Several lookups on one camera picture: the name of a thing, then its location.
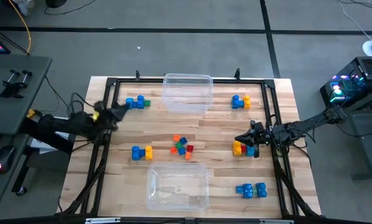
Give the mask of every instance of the white container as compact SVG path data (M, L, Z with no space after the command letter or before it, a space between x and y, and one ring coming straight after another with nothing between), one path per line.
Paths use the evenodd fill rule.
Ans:
M205 114L212 105L213 81L209 75L165 75L162 102L170 113Z
M208 169L204 164L155 163L147 175L146 206L154 211L208 208Z

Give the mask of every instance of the wooden table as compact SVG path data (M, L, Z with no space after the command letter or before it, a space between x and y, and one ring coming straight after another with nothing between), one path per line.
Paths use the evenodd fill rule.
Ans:
M91 77L86 100L101 100L107 77ZM291 81L276 79L276 91L283 123L299 119ZM205 115L170 114L161 104L162 84L122 83L118 102L127 97L144 95L151 100L145 110L131 110L111 137L99 216L117 217L206 217L206 218L280 218L279 201L270 148L261 146L259 158L233 157L235 136L245 133L249 120L265 122L264 106L259 85L214 85L213 106ZM251 96L250 110L232 110L235 94ZM180 134L195 146L190 161L169 152L174 145L173 134ZM297 145L302 146L300 139ZM131 147L153 146L153 161L133 161ZM75 151L70 159L62 191L61 205L65 209L85 185L92 145ZM297 149L289 153L294 184L313 211L320 213L312 171L308 158ZM146 207L147 170L154 162L199 162L209 170L210 206L204 212L155 212ZM265 182L267 198L242 199L235 193L236 185ZM285 189L287 208L291 203ZM94 193L90 197L90 206Z

